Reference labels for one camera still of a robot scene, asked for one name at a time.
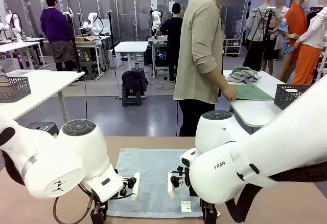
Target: gray plastic basket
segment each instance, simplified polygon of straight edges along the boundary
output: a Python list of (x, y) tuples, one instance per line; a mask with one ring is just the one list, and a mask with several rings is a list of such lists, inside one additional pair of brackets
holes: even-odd
[[(300, 97), (305, 91), (307, 91), (311, 85), (308, 84), (277, 84), (275, 105), (284, 110), (290, 104), (292, 104), (298, 97)], [(288, 92), (287, 89), (296, 89), (297, 92)]]
[(0, 86), (0, 103), (13, 103), (31, 93), (28, 77), (8, 77), (10, 86)]

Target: person in purple jacket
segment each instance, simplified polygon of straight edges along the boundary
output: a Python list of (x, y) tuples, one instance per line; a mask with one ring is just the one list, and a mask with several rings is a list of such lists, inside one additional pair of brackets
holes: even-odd
[(62, 63), (65, 63), (66, 71), (72, 71), (73, 47), (66, 16), (57, 9), (57, 0), (46, 0), (48, 5), (41, 14), (41, 28), (52, 47), (58, 71), (63, 71)]

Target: towel tag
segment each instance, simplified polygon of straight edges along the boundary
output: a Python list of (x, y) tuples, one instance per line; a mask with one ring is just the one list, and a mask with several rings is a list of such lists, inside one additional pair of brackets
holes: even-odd
[(182, 207), (183, 213), (191, 213), (192, 212), (191, 201), (181, 201), (180, 205)]

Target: purple jacket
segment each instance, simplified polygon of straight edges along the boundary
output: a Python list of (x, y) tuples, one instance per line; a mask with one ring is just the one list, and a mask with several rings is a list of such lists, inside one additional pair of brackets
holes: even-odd
[(56, 8), (44, 9), (41, 14), (41, 28), (50, 43), (56, 41), (71, 41), (66, 16)]

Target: black pants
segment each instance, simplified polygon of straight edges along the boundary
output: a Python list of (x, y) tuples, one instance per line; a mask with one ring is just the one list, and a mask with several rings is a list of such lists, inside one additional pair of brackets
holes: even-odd
[(178, 56), (179, 56), (179, 47), (167, 48), (167, 60), (168, 60), (168, 71), (169, 71), (170, 81), (174, 81), (175, 75), (177, 74)]
[(179, 131), (180, 137), (194, 137), (200, 117), (208, 111), (215, 110), (214, 104), (199, 100), (180, 100), (178, 103), (183, 113), (183, 124)]
[[(57, 68), (57, 71), (62, 72), (63, 71), (62, 62), (56, 63), (56, 68)], [(65, 69), (68, 72), (72, 72), (73, 71), (74, 64), (73, 64), (73, 61), (72, 60), (69, 60), (69, 61), (66, 61), (65, 62)]]
[(250, 45), (247, 39), (247, 55), (243, 66), (250, 67), (252, 70), (259, 72), (261, 70), (261, 61), (265, 49), (263, 41), (253, 41)]

